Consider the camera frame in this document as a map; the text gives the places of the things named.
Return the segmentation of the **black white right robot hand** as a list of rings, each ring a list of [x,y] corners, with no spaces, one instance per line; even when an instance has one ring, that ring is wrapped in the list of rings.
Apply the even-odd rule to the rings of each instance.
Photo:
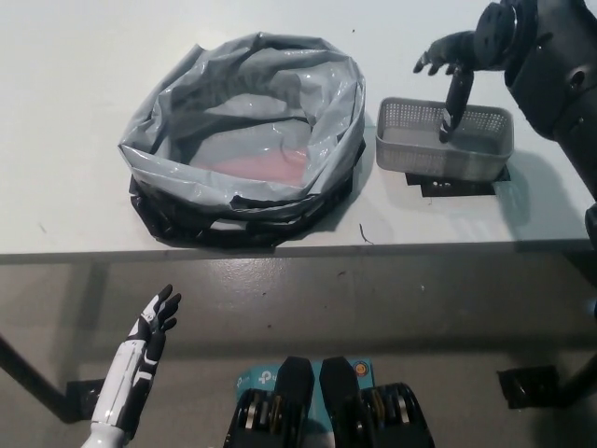
[[[451,140],[465,113],[477,63],[474,35],[473,31],[464,31],[434,41],[413,68],[414,73],[420,73],[429,65],[428,75],[433,76],[446,65],[446,74],[451,76],[438,132],[441,143]]]

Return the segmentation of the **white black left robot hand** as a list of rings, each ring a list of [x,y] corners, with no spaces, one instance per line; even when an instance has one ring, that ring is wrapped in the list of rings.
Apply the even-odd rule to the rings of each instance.
[[[156,294],[120,344],[104,379],[92,421],[133,435],[152,388],[181,295],[171,285]]]

